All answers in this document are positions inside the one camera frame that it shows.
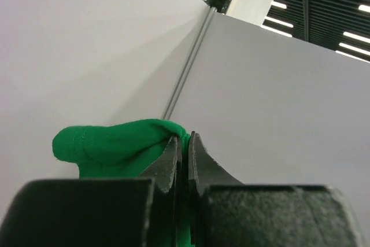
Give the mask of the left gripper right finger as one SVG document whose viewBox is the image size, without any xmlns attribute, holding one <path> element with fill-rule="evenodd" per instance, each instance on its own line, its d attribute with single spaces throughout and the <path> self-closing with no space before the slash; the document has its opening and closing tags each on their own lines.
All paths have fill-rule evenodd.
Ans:
<svg viewBox="0 0 370 247">
<path fill-rule="evenodd" d="M 212 158 L 198 133 L 193 131 L 188 144 L 188 186 L 191 197 L 201 197 L 211 186 L 241 186 Z"/>
</svg>

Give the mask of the green t shirt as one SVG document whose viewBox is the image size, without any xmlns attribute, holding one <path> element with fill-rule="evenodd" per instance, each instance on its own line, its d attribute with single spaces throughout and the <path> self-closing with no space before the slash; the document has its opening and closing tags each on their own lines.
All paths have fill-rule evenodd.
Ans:
<svg viewBox="0 0 370 247">
<path fill-rule="evenodd" d="M 115 126 L 70 126 L 52 141 L 54 157 L 74 163 L 80 178 L 135 178 L 162 155 L 172 136 L 187 157 L 190 134 L 167 120 L 143 119 Z"/>
</svg>

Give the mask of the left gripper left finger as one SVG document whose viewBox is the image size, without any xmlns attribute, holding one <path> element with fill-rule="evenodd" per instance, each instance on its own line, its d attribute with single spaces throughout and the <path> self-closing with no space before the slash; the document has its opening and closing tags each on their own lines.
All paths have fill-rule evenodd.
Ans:
<svg viewBox="0 0 370 247">
<path fill-rule="evenodd" d="M 161 192 L 169 194 L 176 187 L 177 174 L 182 169 L 182 142 L 172 136 L 164 151 L 142 173 L 142 178 L 153 178 Z"/>
</svg>

